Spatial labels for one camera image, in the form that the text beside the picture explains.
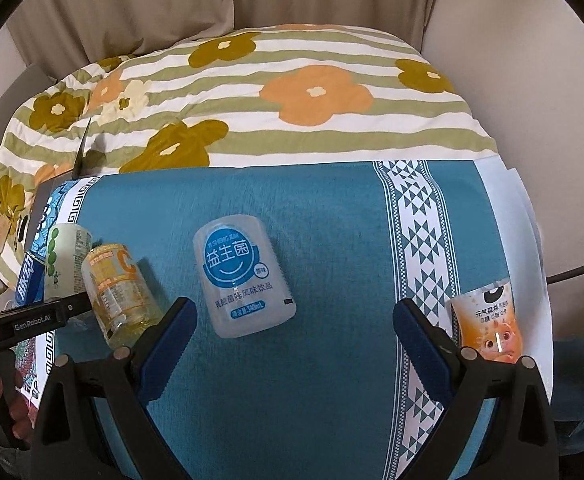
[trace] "person's hand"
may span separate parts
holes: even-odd
[[[14,384],[17,388],[21,388],[23,386],[23,378],[18,371],[14,377]],[[0,378],[0,398],[1,395],[3,395],[3,383]],[[33,433],[32,423],[28,418],[28,405],[21,393],[17,393],[15,399],[10,405],[10,416],[14,420],[14,425],[12,427],[12,433],[14,436],[20,440],[30,442],[32,440]]]

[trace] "geometric pattern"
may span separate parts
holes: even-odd
[[[453,336],[446,301],[458,272],[443,195],[423,160],[374,162],[384,186],[396,300],[413,298],[434,326]],[[395,480],[419,452],[442,413],[397,339],[393,425],[383,480]]]

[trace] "flower center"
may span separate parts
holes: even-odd
[[[176,144],[173,144],[169,148],[165,148],[161,153],[159,153],[159,155],[171,155],[171,154],[173,154],[176,151],[176,149],[180,145],[181,145],[181,143],[180,142],[177,142]]]
[[[306,92],[310,94],[310,97],[319,97],[321,95],[327,94],[327,92],[325,91],[325,88],[323,88],[322,86],[315,86],[313,88],[308,88],[306,90]]]
[[[64,107],[61,103],[56,103],[50,111],[54,115],[61,115],[63,112],[66,111],[66,107]]]

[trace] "plastic bottle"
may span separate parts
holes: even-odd
[[[296,313],[262,222],[224,216],[194,235],[197,267],[216,333],[240,337],[277,326]]]
[[[132,346],[163,317],[125,245],[91,250],[82,265],[85,288],[105,339],[112,349]]]

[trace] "bed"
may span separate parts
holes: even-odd
[[[274,474],[294,456],[301,459],[290,478],[304,471],[399,475],[441,414],[391,331],[388,309],[405,295],[457,336],[446,300],[509,276],[524,352],[551,393],[549,301],[527,194],[450,80],[398,38],[340,25],[243,29],[105,59],[34,96],[11,119],[0,148],[0,292],[14,288],[22,233],[40,221],[29,218],[38,184],[72,166],[83,136],[84,179],[57,190],[34,247],[44,250],[54,222],[77,221],[146,261],[144,275],[163,308],[178,295],[197,302],[197,339],[149,407],[195,478]],[[143,213],[157,210],[163,214]],[[300,303],[296,321],[279,332],[222,346],[201,310],[189,243],[195,228],[230,212],[264,219]],[[330,259],[335,248],[349,255],[347,266]],[[323,309],[307,307],[316,298]],[[338,312],[347,313],[344,325],[330,331]],[[33,413],[51,357],[100,356],[107,352],[100,338],[93,327],[21,345]],[[357,351],[348,352],[353,342]],[[242,372],[240,359],[227,372],[224,363],[237,351],[265,363],[260,374]],[[298,360],[290,360],[294,352]],[[329,358],[299,366],[321,352]],[[316,377],[323,380],[313,389]],[[275,414],[249,430],[255,413],[245,399],[217,409],[224,403],[218,388],[237,394],[246,378],[272,392],[258,399]],[[335,394],[335,381],[349,394]],[[304,402],[293,409],[295,392]],[[208,424],[193,428],[193,406]],[[225,433],[219,417],[232,419]],[[364,420],[370,424],[356,442]],[[117,459],[134,475],[108,428]],[[272,455],[259,441],[277,428],[276,447],[286,451]],[[205,437],[194,446],[197,431]],[[252,443],[246,450],[232,446],[240,435]]]

